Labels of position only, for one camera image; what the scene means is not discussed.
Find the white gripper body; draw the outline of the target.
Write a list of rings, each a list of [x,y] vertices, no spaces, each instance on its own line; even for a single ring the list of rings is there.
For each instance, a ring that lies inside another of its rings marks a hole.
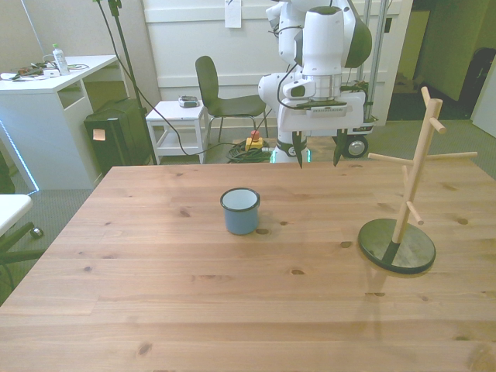
[[[283,132],[312,130],[353,129],[363,124],[365,93],[345,92],[336,100],[300,101],[283,100],[277,123]]]

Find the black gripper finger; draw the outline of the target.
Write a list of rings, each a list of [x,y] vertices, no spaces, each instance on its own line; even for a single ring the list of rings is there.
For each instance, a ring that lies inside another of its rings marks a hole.
[[[307,150],[306,136],[303,134],[302,131],[294,131],[292,133],[292,143],[299,167],[302,167]]]
[[[333,154],[333,165],[336,166],[339,163],[339,159],[343,155],[344,150],[346,149],[347,129],[338,129],[334,140],[336,148],[334,149]]]

